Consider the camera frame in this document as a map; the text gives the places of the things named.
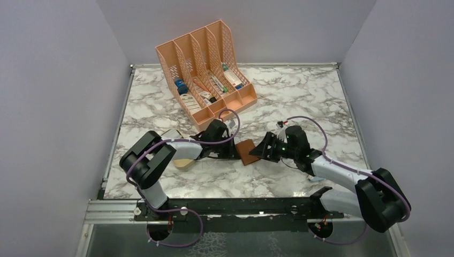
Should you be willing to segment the brown leather card holder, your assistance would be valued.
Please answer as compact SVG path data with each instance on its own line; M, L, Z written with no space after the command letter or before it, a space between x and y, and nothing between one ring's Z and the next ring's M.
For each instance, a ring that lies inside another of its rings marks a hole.
M255 144L252 139L247 139L236 144L236 150L244 166L260 160L258 157L249 154L254 148Z

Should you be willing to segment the stack of credit cards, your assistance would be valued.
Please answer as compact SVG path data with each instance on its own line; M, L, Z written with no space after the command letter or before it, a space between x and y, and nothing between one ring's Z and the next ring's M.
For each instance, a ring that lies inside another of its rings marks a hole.
M182 139L183 135L175 128L169 129L161 134L163 139Z

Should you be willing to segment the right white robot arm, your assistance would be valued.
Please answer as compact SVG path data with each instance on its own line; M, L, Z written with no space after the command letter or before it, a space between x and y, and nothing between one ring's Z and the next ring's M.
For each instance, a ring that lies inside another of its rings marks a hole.
M272 162L289 158L300 171L346 189L328 189L312 200L309 212L314 217L322 218L330 211L338 211L360 217L370 228L383 233L411 212L409 201L390 171L384 168L361 170L330 159L310 146L300 126L282 128L279 134L267 132L249 154Z

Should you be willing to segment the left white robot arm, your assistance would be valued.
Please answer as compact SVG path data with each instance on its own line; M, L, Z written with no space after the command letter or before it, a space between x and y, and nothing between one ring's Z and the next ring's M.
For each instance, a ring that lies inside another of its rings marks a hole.
M238 160L233 134L216 119L202 132L187 139L171 139L155 131L146 132L120 159L119 165L149 203L148 213L156 220L168 214L168 196L159 178L174 160L200 160L216 154L223 160Z

